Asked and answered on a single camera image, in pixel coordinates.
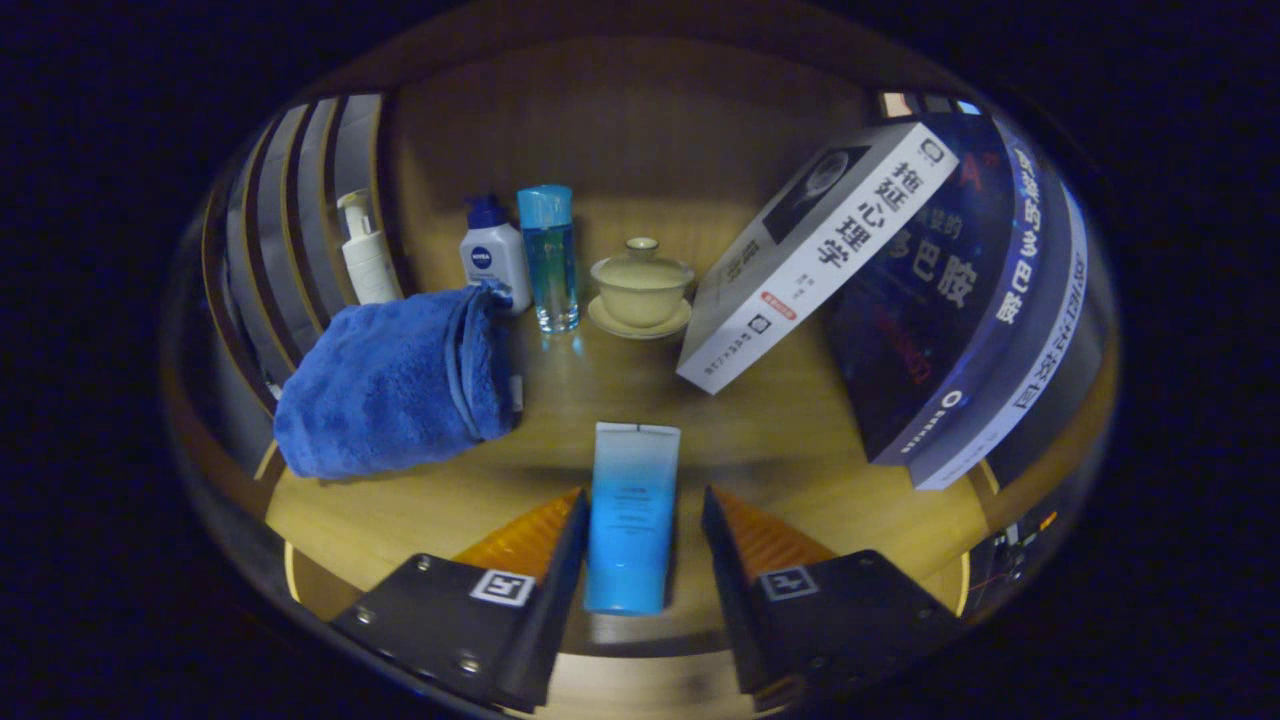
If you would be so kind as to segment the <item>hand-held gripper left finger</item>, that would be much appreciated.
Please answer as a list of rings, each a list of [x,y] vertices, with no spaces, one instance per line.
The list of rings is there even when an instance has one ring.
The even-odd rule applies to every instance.
[[[522,550],[541,573],[416,553],[330,621],[340,635],[408,676],[488,707],[532,714],[547,703],[582,556],[582,489]]]

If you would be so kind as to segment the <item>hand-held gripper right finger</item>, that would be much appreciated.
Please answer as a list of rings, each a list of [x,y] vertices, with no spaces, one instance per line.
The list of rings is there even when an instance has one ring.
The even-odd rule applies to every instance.
[[[886,556],[837,555],[726,489],[705,489],[701,528],[739,687],[759,712],[819,708],[964,632]]]

